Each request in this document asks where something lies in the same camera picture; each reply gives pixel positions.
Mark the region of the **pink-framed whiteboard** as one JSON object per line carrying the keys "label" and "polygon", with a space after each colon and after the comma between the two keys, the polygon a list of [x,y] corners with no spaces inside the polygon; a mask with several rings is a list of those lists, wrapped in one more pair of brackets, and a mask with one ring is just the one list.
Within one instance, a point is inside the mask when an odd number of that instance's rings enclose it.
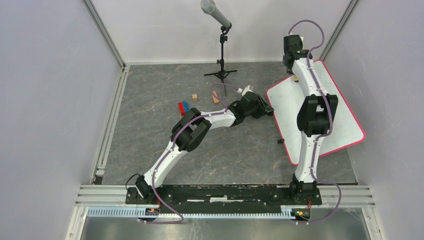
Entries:
{"label": "pink-framed whiteboard", "polygon": [[[366,134],[325,63],[316,60],[314,68],[324,88],[338,97],[332,133],[325,137],[320,147],[319,155],[322,157],[362,142]],[[301,132],[298,130],[297,116],[305,98],[301,86],[295,82],[294,76],[289,76],[269,88],[266,95],[274,109],[274,118],[284,139],[288,158],[291,164],[296,166],[301,151]]]}

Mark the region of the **red blue toy brick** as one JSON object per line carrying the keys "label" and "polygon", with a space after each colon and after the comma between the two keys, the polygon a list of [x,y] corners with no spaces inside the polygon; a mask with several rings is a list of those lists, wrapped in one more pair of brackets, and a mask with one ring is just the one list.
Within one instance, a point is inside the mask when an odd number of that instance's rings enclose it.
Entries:
{"label": "red blue toy brick", "polygon": [[182,117],[184,117],[189,112],[189,106],[186,101],[181,101],[178,103],[178,108]]}

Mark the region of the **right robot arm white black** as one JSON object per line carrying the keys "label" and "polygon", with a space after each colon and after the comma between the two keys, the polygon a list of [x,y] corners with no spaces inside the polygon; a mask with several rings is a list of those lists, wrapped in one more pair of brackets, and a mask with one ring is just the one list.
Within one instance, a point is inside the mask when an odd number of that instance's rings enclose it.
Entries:
{"label": "right robot arm white black", "polygon": [[311,51],[304,49],[300,35],[283,38],[283,64],[287,72],[298,78],[304,101],[297,114],[297,128],[301,133],[299,162],[289,186],[289,199],[302,204],[318,194],[316,168],[319,150],[332,133],[339,99],[328,93],[314,68]]}

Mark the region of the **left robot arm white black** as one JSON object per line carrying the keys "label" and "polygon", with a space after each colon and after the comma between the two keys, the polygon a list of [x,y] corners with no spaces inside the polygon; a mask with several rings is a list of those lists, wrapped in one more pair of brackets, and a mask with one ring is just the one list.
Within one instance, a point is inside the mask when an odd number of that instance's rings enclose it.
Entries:
{"label": "left robot arm white black", "polygon": [[156,163],[137,178],[137,196],[145,204],[153,203],[157,198],[156,188],[163,184],[170,170],[184,155],[194,151],[210,130],[235,127],[247,117],[259,119],[273,113],[274,109],[252,91],[243,93],[240,100],[221,110],[205,112],[195,107],[189,109],[172,128],[170,141]]}

